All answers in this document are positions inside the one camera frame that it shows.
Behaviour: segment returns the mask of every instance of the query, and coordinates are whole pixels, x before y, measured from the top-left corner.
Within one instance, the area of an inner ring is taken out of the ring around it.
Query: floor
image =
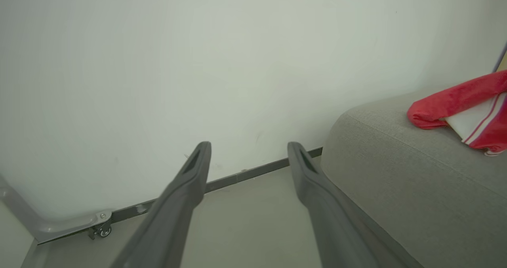
[[[314,159],[320,163],[320,157]],[[44,268],[108,268],[143,221],[112,225],[94,241],[76,234],[38,246]],[[295,195],[290,167],[204,196],[194,210],[183,268],[307,268],[320,259],[308,212]]]

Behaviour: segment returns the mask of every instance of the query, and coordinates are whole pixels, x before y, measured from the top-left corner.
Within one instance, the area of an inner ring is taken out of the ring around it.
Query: baseboard
[[[317,156],[321,156],[322,154],[322,147],[319,147],[317,149],[313,149],[308,151],[310,156],[312,158],[315,158]],[[214,190],[221,189],[223,187],[227,187],[230,185],[237,184],[242,181],[246,181],[251,178],[255,178],[256,176],[260,176],[269,172],[273,172],[278,169],[282,169],[284,167],[287,167],[289,165],[288,158],[284,158],[278,161],[274,161],[272,163],[261,165],[259,167],[245,170],[243,172],[239,172],[237,174],[233,174],[230,176],[226,176],[224,178],[211,181],[206,184],[206,193],[212,192]],[[133,218],[136,216],[139,216],[141,214],[145,214],[150,210],[153,203],[156,201],[156,199],[152,199],[151,201],[146,201],[144,203],[139,203],[137,205],[133,205],[132,207],[124,208],[121,210],[114,211],[112,213],[112,223],[116,223],[119,221],[123,221],[125,219]]]

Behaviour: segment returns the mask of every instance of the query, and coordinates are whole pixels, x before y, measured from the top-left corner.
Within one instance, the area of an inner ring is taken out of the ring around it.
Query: red towel
[[[491,155],[507,149],[507,70],[469,80],[412,104],[407,112],[417,127],[447,126],[447,117],[490,100],[484,116],[473,125],[463,142],[475,149],[488,148]]]

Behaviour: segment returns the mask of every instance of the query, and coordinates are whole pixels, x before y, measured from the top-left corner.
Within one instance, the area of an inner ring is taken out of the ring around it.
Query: sofa cushion
[[[507,154],[407,119],[423,91],[344,113],[322,153],[331,181],[424,267],[505,267]]]

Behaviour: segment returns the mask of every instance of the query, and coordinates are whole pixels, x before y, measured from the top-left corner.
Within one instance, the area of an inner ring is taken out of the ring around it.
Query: caster wheel
[[[109,230],[102,230],[102,231],[100,232],[100,237],[106,237],[106,236],[108,236],[110,233],[111,233],[111,228],[109,228]]]

